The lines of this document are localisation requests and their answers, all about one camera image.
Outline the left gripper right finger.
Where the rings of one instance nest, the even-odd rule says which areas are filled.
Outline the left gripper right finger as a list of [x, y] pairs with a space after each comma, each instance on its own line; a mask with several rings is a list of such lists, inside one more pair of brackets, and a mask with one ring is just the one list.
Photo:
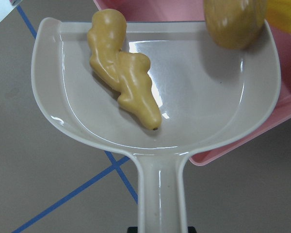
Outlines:
[[188, 226], [188, 233], [195, 233], [195, 227]]

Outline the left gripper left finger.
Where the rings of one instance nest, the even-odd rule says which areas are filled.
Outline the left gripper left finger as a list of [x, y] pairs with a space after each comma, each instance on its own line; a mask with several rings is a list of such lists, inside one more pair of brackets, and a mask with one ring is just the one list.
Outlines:
[[136, 226], [128, 227], [127, 233], [137, 233], [137, 227]]

